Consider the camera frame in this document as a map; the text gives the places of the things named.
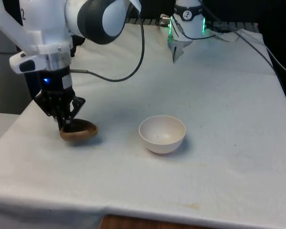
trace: brown bowl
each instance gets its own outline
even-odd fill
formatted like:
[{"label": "brown bowl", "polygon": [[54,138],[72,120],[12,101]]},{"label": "brown bowl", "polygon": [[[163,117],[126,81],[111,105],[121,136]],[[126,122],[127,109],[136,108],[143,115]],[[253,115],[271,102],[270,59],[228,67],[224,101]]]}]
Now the brown bowl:
[{"label": "brown bowl", "polygon": [[98,127],[86,120],[73,119],[67,129],[62,128],[60,136],[67,142],[80,142],[93,138],[98,133]]}]

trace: number 2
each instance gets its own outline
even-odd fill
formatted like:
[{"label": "number 2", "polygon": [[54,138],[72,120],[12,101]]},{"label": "number 2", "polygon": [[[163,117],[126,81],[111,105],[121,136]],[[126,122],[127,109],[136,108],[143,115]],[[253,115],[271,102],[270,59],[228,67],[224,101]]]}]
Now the number 2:
[{"label": "number 2", "polygon": [[24,9],[21,9],[21,16],[22,16],[22,19],[25,20],[25,17],[24,17]]}]

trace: white table surface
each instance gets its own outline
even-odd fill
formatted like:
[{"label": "white table surface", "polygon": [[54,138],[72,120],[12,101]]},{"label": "white table surface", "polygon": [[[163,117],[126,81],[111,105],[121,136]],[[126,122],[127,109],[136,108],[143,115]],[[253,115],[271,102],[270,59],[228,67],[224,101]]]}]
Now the white table surface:
[{"label": "white table surface", "polygon": [[[94,140],[63,142],[35,103],[1,138],[1,208],[286,229],[286,98],[271,68],[242,40],[193,42],[173,64],[159,29],[145,30],[145,60],[132,79],[73,75],[87,100],[78,117],[100,129]],[[140,43],[139,27],[127,25],[110,45],[86,42],[72,68],[123,77]],[[184,144],[168,156],[147,151],[138,137],[140,122],[159,114],[187,127]]]}]

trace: green led light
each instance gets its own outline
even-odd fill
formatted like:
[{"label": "green led light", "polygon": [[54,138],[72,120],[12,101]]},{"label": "green led light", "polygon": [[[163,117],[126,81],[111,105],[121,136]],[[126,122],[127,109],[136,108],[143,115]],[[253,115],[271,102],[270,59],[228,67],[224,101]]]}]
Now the green led light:
[{"label": "green led light", "polygon": [[202,26],[202,33],[203,34],[205,33],[205,29],[206,29],[206,24],[205,24],[205,18],[204,18],[204,23],[203,23],[203,26]]},{"label": "green led light", "polygon": [[170,33],[168,35],[172,35],[172,18],[170,18],[170,25],[169,25],[169,27],[170,27]]}]

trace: wooden floor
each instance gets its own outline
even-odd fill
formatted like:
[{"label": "wooden floor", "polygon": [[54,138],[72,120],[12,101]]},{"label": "wooden floor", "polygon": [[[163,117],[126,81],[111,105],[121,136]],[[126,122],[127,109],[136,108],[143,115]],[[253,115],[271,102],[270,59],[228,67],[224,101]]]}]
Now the wooden floor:
[{"label": "wooden floor", "polygon": [[105,216],[100,229],[207,229],[196,226],[173,224],[160,221],[129,218],[122,216]]}]

